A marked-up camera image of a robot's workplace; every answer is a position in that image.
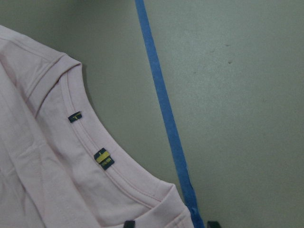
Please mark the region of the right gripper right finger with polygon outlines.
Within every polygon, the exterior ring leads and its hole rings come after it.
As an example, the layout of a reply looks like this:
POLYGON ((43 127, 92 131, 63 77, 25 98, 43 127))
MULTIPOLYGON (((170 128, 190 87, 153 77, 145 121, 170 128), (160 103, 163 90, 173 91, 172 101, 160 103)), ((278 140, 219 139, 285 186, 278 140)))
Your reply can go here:
POLYGON ((218 221, 208 221, 207 228, 220 228, 220 223, 218 221))

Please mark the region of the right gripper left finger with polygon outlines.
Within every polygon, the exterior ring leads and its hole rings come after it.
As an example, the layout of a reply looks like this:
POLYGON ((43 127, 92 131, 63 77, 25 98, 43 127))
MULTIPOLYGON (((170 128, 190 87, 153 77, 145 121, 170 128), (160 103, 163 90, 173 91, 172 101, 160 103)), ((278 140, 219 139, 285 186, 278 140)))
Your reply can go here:
POLYGON ((135 228, 135 220, 127 220, 124 222, 124 228, 135 228))

